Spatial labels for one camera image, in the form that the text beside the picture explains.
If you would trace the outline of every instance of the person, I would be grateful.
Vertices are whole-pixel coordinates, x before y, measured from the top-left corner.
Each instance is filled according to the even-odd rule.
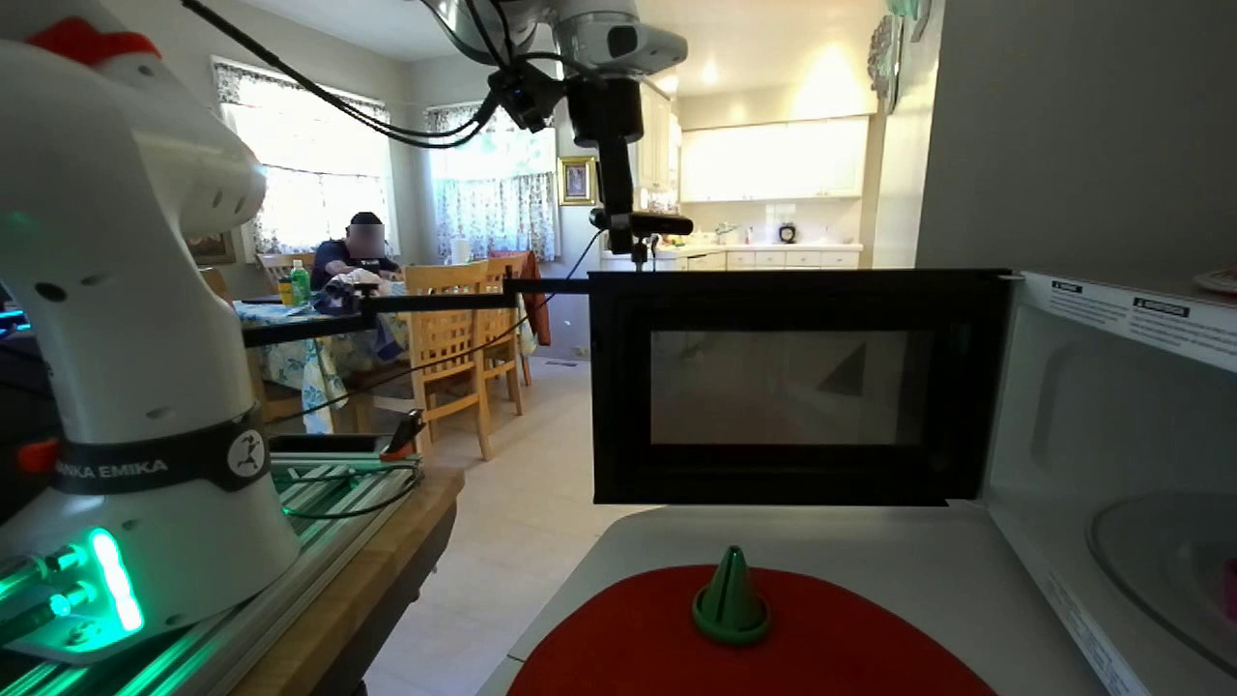
[[[310,289],[321,289],[328,278],[347,276],[357,267],[400,283],[400,263],[381,250],[382,243],[382,218],[377,211],[357,211],[344,227],[344,241],[326,241],[312,250],[310,267]]]

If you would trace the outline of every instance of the wooden chair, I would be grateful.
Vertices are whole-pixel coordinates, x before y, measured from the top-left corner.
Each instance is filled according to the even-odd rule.
[[[508,276],[524,276],[527,254],[491,254],[485,295],[502,295]],[[527,412],[531,361],[524,352],[524,309],[478,309],[485,379],[502,384],[516,412]]]
[[[485,263],[473,267],[410,267],[410,295],[476,295],[489,278]],[[423,452],[428,457],[432,424],[457,412],[476,412],[478,457],[491,457],[491,403],[485,384],[478,312],[476,309],[437,309],[410,312],[410,384],[414,407],[423,410]]]

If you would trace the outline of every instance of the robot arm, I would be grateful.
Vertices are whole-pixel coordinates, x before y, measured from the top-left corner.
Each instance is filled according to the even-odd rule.
[[[688,58],[688,44],[643,22],[632,0],[476,0],[476,11],[467,0],[426,0],[426,8],[462,53],[491,64],[524,58],[536,26],[554,26],[578,77],[643,77]]]
[[[551,107],[570,96],[582,145],[600,151],[605,210],[610,250],[646,254],[649,233],[694,233],[685,218],[636,211],[627,145],[646,136],[643,91],[636,77],[668,71],[688,58],[688,44],[638,19],[632,0],[426,0],[448,26],[462,53],[500,64],[491,90],[516,122],[536,130]],[[551,82],[527,63],[536,22],[554,26],[570,85]]]
[[[253,151],[98,0],[0,5],[0,283],[65,442],[0,531],[13,649],[98,661],[228,611],[299,557],[262,475],[239,326],[183,236],[248,220]]]

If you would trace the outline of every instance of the wooden countertop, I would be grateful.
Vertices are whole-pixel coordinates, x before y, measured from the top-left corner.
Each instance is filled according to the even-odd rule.
[[[292,621],[235,692],[303,696],[357,689],[437,563],[462,490],[462,472],[426,469],[426,482],[382,517],[347,567]]]

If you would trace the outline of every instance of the floor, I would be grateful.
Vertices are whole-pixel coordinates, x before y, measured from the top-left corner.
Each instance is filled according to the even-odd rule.
[[[478,464],[462,424],[432,446],[463,469],[454,541],[366,674],[370,696],[476,696],[591,541],[638,508],[591,501],[587,361],[534,361],[531,407],[494,410]]]

